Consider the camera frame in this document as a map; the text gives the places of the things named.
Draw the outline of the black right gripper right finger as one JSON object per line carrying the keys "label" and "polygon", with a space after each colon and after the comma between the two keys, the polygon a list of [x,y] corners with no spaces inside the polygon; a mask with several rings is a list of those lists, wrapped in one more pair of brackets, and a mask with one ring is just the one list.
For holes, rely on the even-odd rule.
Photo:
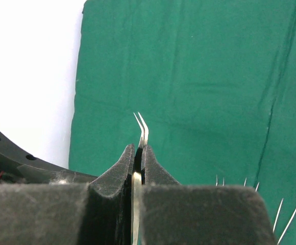
{"label": "black right gripper right finger", "polygon": [[142,152],[142,244],[275,244],[263,198],[241,185],[182,185]]}

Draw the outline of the dark green surgical drape cloth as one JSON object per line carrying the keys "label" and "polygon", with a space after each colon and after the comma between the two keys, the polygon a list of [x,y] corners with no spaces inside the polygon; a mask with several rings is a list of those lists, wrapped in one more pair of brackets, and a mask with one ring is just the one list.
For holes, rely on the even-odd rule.
{"label": "dark green surgical drape cloth", "polygon": [[134,112],[180,183],[259,180],[272,220],[296,205],[296,1],[87,1],[69,168],[105,172]]}

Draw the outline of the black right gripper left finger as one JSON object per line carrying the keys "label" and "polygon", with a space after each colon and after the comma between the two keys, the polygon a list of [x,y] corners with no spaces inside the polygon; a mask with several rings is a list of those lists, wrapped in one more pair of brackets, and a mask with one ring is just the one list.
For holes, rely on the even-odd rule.
{"label": "black right gripper left finger", "polygon": [[0,244],[129,244],[134,146],[91,183],[0,184]]}

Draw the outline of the steel forceps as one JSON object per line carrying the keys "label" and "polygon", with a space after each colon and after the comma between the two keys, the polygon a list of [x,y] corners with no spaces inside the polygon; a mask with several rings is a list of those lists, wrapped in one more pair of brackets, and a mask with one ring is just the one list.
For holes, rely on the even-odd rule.
{"label": "steel forceps", "polygon": [[245,187],[254,188],[254,190],[257,192],[258,189],[259,189],[259,186],[260,186],[260,181],[259,180],[256,180],[256,181],[255,180],[251,180],[250,181],[248,177],[245,177],[243,185]]}

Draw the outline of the curved tip steel tweezers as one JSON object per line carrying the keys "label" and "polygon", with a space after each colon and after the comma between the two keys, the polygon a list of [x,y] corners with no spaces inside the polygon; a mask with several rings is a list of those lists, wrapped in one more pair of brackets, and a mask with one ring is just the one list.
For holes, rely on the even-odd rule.
{"label": "curved tip steel tweezers", "polygon": [[144,147],[147,145],[149,137],[149,129],[145,123],[142,115],[139,112],[133,113],[135,119],[140,127],[141,134],[136,150],[133,173],[132,173],[132,190],[131,190],[131,244],[138,244],[139,240],[139,224],[140,224],[140,193],[142,187],[142,170],[141,170],[141,159]]}

